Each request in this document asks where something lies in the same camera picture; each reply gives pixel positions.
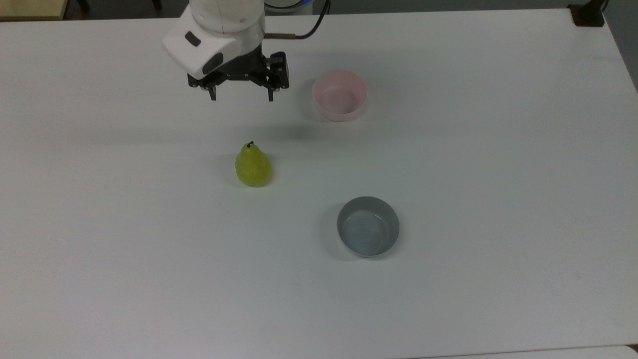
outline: white robot arm housing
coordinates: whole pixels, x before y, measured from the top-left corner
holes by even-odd
[[[288,87],[283,52],[262,54],[263,0],[190,0],[163,39],[168,54],[188,74],[191,87],[209,90],[225,80],[249,80],[272,93]]]

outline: green pear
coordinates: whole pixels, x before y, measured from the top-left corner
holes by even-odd
[[[249,186],[265,185],[272,176],[271,162],[253,141],[241,148],[235,159],[235,171],[239,180]]]

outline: wooden surface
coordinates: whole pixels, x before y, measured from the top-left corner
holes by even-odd
[[[270,17],[302,33],[313,17]],[[175,20],[0,24],[0,357],[388,359],[638,342],[638,95],[569,11],[328,16],[290,89],[191,89]],[[322,121],[343,68],[369,108]],[[234,173],[255,141],[274,178]],[[374,195],[395,248],[351,255]]]
[[[68,0],[0,0],[1,21],[61,20]]]

